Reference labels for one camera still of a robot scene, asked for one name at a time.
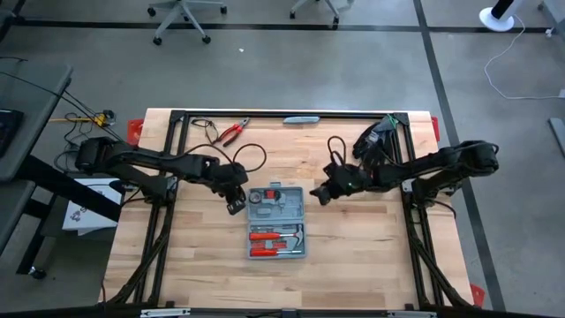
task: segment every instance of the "gray desk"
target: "gray desk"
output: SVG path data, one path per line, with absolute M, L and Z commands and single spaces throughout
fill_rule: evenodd
M 0 59 L 0 72 L 7 72 L 62 94 L 70 82 L 72 68 L 69 65 L 45 65 L 31 61 Z M 0 158 L 0 182 L 14 179 L 58 100 L 58 97 L 51 93 L 0 74 L 0 109 L 19 110 L 25 114 L 18 133 L 4 156 Z
M 0 251 L 6 248 L 11 233 L 24 213 L 27 201 L 32 196 L 34 189 L 35 184 L 26 180 L 0 184 L 0 202 L 2 202 L 2 213 L 0 213 Z
M 56 198 L 54 196 L 49 205 L 32 200 L 35 185 L 113 220 L 119 218 L 120 206 L 30 155 L 57 106 L 59 95 L 64 93 L 70 83 L 71 67 L 0 59 L 0 72 L 17 76 L 57 94 L 0 73 L 0 109 L 24 113 L 21 126 L 4 156 L 0 158 L 0 202 L 3 203 L 0 211 L 0 254 L 23 213 L 40 218 L 40 226 L 17 271 L 19 274 L 27 274 L 43 241 L 41 227 Z

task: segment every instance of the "wooden table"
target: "wooden table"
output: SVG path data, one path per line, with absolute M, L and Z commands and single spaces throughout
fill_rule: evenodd
M 162 150 L 169 115 L 166 109 L 147 110 L 141 147 Z M 409 116 L 416 155 L 437 151 L 430 114 L 418 111 Z M 222 132 L 240 119 L 215 117 L 214 121 Z M 280 118 L 254 117 L 226 152 L 232 156 L 248 142 L 267 150 L 267 163 L 249 174 L 245 188 L 281 181 L 283 186 L 302 186 L 308 193 L 326 179 L 322 167 L 329 162 L 328 137 L 343 137 L 349 162 L 352 144 L 372 123 L 322 119 L 317 125 L 287 126 Z M 203 129 L 191 125 L 186 148 L 205 142 Z M 401 144 L 403 158 L 407 158 Z M 199 153 L 222 158 L 211 148 L 199 149 Z M 237 158 L 247 169 L 261 159 L 260 151 L 253 148 Z M 193 308 L 302 309 L 402 309 L 406 303 L 417 304 L 400 190 L 359 193 L 331 201 L 326 207 L 311 195 L 304 200 L 307 257 L 250 261 L 245 249 L 246 213 L 230 216 L 225 201 L 206 187 L 181 182 L 160 302 L 174 300 L 176 307 Z M 104 278 L 108 298 L 139 265 L 150 208 L 137 201 L 123 209 Z M 439 267 L 471 302 L 455 219 L 437 205 L 429 208 L 428 214 Z M 433 299 L 427 269 L 423 271 L 426 293 Z M 152 282 L 153 274 L 149 273 L 146 296 Z

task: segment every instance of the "hammer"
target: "hammer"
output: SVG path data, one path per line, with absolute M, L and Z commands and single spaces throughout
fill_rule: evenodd
M 302 239 L 304 239 L 304 232 L 302 231 L 302 225 L 297 225 L 298 231 L 296 233 L 288 233 L 288 234 L 281 234 L 281 233 L 249 233 L 249 240 L 271 240 L 271 239 L 280 239 L 280 238 L 297 238 L 298 241 L 294 247 L 302 243 Z

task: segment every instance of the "concrete floor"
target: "concrete floor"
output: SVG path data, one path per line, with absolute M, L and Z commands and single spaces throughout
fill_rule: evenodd
M 150 19 L 149 0 L 28 0 L 30 19 L 96 22 Z M 11 8 L 15 1 L 4 1 Z M 229 13 L 194 12 L 200 22 L 243 24 L 331 23 L 324 3 L 308 4 L 288 19 L 292 0 L 226 0 Z M 494 1 L 422 0 L 431 27 L 479 27 L 478 11 Z M 357 26 L 418 26 L 411 0 L 335 0 L 341 23 Z M 547 27 L 536 2 L 519 12 L 528 27 Z M 91 108 L 118 114 L 115 130 L 143 117 L 146 108 L 265 108 L 339 110 L 428 110 L 441 108 L 420 32 L 212 30 L 203 45 L 194 30 L 172 30 L 156 47 L 151 29 L 13 26 L 0 56 L 17 56 L 74 67 L 70 91 Z M 460 140 L 497 143 L 500 170 L 473 179 L 478 209 L 508 311 L 565 312 L 565 252 L 561 230 L 565 197 L 563 159 L 547 124 L 565 117 L 565 101 L 508 101 L 488 85 L 483 66 L 503 51 L 514 34 L 432 34 L 448 102 Z M 561 40 L 525 34 L 493 64 L 493 80 L 507 95 L 557 95 L 565 83 Z M 72 108 L 61 102 L 54 117 Z M 441 145 L 448 145 L 441 125 Z M 48 125 L 34 154 L 51 162 L 64 144 L 64 125 Z M 61 149 L 47 141 L 60 142 Z M 453 202 L 472 283 L 486 288 L 462 195 Z M 94 304 L 109 244 L 58 239 L 44 263 L 42 282 L 14 276 L 14 260 L 29 240 L 33 221 L 22 219 L 9 250 L 0 257 L 4 311 Z M 57 294 L 52 291 L 64 291 Z M 28 293 L 22 299 L 21 292 Z

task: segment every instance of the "gray toolbox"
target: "gray toolbox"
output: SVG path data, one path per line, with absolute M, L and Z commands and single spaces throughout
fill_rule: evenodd
M 253 188 L 247 195 L 247 256 L 252 260 L 306 257 L 301 187 Z

